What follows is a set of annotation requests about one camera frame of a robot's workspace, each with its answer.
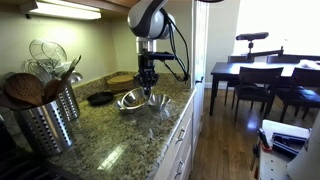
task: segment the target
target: table leg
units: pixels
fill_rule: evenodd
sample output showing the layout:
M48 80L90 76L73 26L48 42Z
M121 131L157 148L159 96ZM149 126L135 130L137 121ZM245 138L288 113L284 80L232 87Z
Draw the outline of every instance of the table leg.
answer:
M218 92L218 84L219 84L218 79L216 78L216 76L213 75L212 86L211 86L211 99L210 99L210 116L212 115L212 112L213 112L214 101Z

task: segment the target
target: stove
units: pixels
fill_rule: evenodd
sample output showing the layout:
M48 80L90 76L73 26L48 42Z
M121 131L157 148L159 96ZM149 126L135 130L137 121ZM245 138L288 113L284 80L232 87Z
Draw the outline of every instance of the stove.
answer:
M0 180L78 180L78 176L18 147L0 122Z

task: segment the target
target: black pan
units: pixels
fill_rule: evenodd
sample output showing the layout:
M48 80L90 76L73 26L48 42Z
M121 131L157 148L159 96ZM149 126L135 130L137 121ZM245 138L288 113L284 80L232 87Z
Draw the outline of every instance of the black pan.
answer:
M111 102L113 97L114 96L112 92L99 92L89 96L87 101L91 106L100 106Z

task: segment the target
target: stainless steel utensil holder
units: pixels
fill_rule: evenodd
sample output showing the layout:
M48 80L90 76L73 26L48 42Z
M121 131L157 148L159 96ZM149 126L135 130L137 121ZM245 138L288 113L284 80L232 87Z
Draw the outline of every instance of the stainless steel utensil holder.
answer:
M80 109L69 82L67 83L65 90L59 94L59 98L65 109L68 120L72 121L77 119L80 116Z
M13 111L32 150L40 156L53 156L71 147L68 118L58 98L43 106Z

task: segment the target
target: drawer handle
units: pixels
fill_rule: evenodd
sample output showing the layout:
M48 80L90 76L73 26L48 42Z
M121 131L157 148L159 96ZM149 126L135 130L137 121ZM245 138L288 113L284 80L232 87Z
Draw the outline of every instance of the drawer handle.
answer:
M184 129L181 129L180 134L179 134L179 136L178 136L178 138L177 138L176 144L178 144L179 141L182 141L182 140L183 140L184 135L185 135L184 132L185 132L185 130L184 130Z
M174 176L174 179L176 179L178 176L180 176L182 174L183 166L184 166L184 162L180 161L178 169L177 169L177 172L176 172L176 175Z

